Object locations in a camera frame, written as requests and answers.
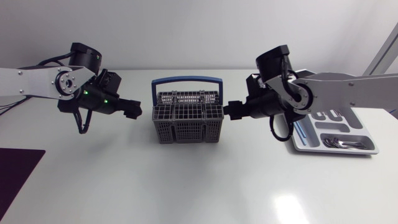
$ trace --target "white tabletop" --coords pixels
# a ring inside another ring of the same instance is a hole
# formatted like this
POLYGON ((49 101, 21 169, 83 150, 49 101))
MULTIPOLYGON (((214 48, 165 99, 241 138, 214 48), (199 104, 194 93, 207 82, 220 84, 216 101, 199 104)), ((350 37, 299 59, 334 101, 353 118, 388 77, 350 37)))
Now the white tabletop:
POLYGON ((398 223, 398 121, 384 110, 356 110, 375 156, 297 152, 274 139, 268 118, 226 116, 216 144, 158 143, 151 80, 219 77, 226 105, 245 102, 254 72, 118 71, 121 97, 142 101, 142 116, 94 113, 83 135, 56 100, 35 98, 1 116, 1 147, 46 150, 2 223, 398 223))

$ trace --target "blue handle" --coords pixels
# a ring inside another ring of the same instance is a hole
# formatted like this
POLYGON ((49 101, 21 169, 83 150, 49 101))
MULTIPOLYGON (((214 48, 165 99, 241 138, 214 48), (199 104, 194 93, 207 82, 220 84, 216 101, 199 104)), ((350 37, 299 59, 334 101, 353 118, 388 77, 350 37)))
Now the blue handle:
POLYGON ((211 82, 218 84, 218 94, 220 95, 220 105, 223 105, 223 80, 215 77, 203 77, 203 76, 181 76, 181 77, 167 77, 152 80, 152 101, 156 106, 156 85, 170 82, 185 82, 185 81, 196 81, 196 82, 211 82))

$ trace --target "gray plastic basket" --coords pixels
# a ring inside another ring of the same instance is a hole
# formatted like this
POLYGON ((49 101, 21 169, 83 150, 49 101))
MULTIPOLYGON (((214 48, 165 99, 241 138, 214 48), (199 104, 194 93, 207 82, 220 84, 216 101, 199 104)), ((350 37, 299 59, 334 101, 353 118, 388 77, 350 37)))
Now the gray plastic basket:
POLYGON ((223 113, 223 81, 213 77, 168 77, 152 81, 152 120, 161 144, 218 142, 223 113), (180 81, 218 83, 219 91, 168 91, 156 85, 180 81))

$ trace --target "white tray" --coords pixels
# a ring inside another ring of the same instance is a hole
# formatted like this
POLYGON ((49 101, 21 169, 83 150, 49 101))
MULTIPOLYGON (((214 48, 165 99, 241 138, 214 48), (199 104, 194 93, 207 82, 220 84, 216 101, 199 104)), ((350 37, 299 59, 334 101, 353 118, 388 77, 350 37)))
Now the white tray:
POLYGON ((334 111, 326 111, 326 115, 321 113, 308 114, 304 119, 297 121, 306 135, 304 140, 299 136, 298 129, 293 132, 293 143, 298 151, 307 152, 331 152, 345 154, 368 154, 375 155, 379 149, 375 145, 372 137, 364 124, 351 108, 338 110, 341 116, 337 116, 334 111), (338 149, 327 147, 323 140, 325 138, 338 138, 342 141, 360 141, 368 149, 338 149))

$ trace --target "dark mat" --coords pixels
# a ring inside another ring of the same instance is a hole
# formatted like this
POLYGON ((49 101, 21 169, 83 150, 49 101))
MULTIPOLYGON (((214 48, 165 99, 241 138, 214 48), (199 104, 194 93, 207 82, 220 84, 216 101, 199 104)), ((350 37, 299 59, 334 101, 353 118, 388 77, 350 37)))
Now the dark mat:
POLYGON ((44 153, 44 150, 0 148, 0 220, 44 153))

